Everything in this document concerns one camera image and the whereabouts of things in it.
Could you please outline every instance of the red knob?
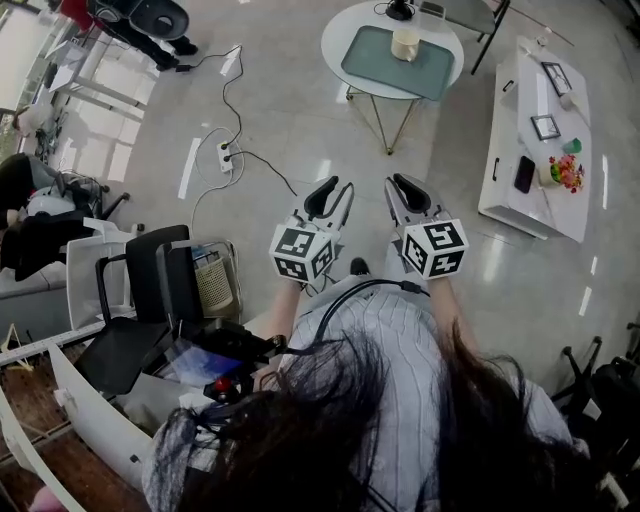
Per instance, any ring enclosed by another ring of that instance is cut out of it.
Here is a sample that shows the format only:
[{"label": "red knob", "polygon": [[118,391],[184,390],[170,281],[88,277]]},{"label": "red knob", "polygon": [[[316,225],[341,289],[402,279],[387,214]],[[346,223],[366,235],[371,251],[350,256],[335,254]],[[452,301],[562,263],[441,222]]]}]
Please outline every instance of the red knob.
[{"label": "red knob", "polygon": [[213,384],[213,388],[220,393],[229,391],[232,388],[232,386],[233,386],[233,383],[231,382],[231,379],[227,377],[220,377]]}]

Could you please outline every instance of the smartphone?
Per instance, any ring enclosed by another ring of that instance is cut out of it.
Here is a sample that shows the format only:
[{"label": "smartphone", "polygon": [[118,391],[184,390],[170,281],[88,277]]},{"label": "smartphone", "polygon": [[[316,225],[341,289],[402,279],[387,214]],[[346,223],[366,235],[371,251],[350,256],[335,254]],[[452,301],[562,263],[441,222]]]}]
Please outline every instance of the smartphone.
[{"label": "smartphone", "polygon": [[520,158],[520,165],[516,173],[516,181],[513,184],[523,194],[528,194],[533,180],[533,172],[536,170],[536,164],[533,160],[523,156]]}]

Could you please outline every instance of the small plant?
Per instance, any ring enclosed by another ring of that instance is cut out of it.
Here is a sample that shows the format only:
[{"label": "small plant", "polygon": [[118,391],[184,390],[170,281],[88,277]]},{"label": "small plant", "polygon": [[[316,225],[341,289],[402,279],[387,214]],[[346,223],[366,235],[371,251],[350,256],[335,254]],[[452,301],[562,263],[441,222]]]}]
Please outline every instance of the small plant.
[{"label": "small plant", "polygon": [[559,160],[556,160],[553,156],[549,157],[553,181],[564,185],[565,188],[571,190],[572,194],[582,190],[582,177],[584,176],[584,168],[580,165],[576,169],[575,161],[575,155],[564,155]]}]

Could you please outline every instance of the white round table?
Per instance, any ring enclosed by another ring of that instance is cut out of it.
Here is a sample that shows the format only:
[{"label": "white round table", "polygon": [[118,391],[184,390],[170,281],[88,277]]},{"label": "white round table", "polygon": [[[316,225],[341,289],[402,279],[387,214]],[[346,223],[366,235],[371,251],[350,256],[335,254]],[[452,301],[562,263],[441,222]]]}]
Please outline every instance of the white round table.
[{"label": "white round table", "polygon": [[[380,127],[380,133],[382,134],[382,143],[387,150],[387,154],[393,153],[393,148],[398,142],[402,130],[407,124],[411,112],[414,106],[422,98],[413,93],[403,91],[391,85],[386,85],[375,80],[369,80],[368,78],[362,78],[359,76],[351,75],[342,69],[342,60],[347,53],[347,50],[351,46],[353,38],[356,33],[365,25],[373,27],[381,27],[387,30],[397,30],[399,28],[411,28],[415,30],[420,39],[428,41],[442,48],[449,50],[454,57],[453,69],[451,71],[451,78],[449,79],[449,85],[454,83],[460,73],[462,72],[462,65],[464,64],[464,53],[462,51],[462,44],[458,39],[458,36],[451,30],[451,27],[446,21],[421,13],[416,13],[410,21],[397,21],[389,18],[384,14],[386,3],[381,3],[378,0],[372,0],[369,2],[363,2],[361,4],[353,5],[344,11],[336,14],[333,19],[327,24],[322,34],[322,56],[325,62],[335,73],[335,75],[345,82],[349,87],[347,89],[347,99],[353,98],[354,92],[351,90],[357,89],[362,93],[368,94],[371,98],[378,125]],[[380,98],[389,98],[394,100],[410,100],[409,109],[400,125],[398,133],[391,144],[387,145],[386,136],[382,129],[382,123],[380,122],[380,115],[378,114],[378,107],[376,106],[374,96]]]}]

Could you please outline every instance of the wooden floor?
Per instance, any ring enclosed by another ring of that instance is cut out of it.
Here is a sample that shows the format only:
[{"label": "wooden floor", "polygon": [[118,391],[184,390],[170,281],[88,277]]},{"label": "wooden floor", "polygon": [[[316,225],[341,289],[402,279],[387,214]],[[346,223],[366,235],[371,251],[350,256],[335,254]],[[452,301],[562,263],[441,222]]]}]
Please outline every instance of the wooden floor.
[{"label": "wooden floor", "polygon": [[[82,353],[83,345],[64,352],[71,361]],[[2,368],[0,384],[7,400],[22,424],[48,432],[65,422],[63,410],[53,398],[56,388],[47,354],[29,361],[35,371]],[[24,429],[29,439],[37,432]],[[49,469],[71,495],[89,512],[140,512],[148,510],[144,496],[115,474],[90,448],[70,431],[46,442],[38,450]],[[0,441],[0,458],[8,454]],[[21,511],[28,510],[41,480],[22,469],[15,461],[0,467],[0,482]]]}]

